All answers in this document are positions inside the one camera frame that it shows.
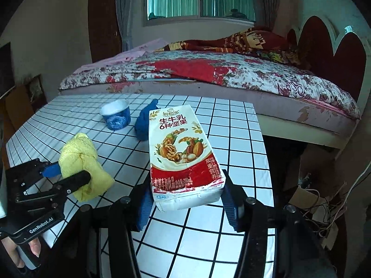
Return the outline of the person's left hand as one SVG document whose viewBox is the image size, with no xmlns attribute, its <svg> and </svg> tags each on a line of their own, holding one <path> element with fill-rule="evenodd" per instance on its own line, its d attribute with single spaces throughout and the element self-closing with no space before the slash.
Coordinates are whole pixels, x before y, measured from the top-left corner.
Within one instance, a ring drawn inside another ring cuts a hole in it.
<svg viewBox="0 0 371 278">
<path fill-rule="evenodd" d="M 2 239 L 1 242 L 4 246 L 4 248 L 6 249 L 8 255 L 10 256 L 12 261 L 14 262 L 15 266 L 17 266 L 17 268 L 20 268 L 20 269 L 23 268 L 25 266 L 25 263 L 18 254 L 17 244 L 15 244 L 9 237 L 6 237 L 6 238 Z M 39 257 L 40 252 L 41 252 L 41 243 L 40 243 L 39 239 L 35 238 L 34 240 L 29 242 L 28 244 L 30 246 L 31 252 L 35 256 Z"/>
</svg>

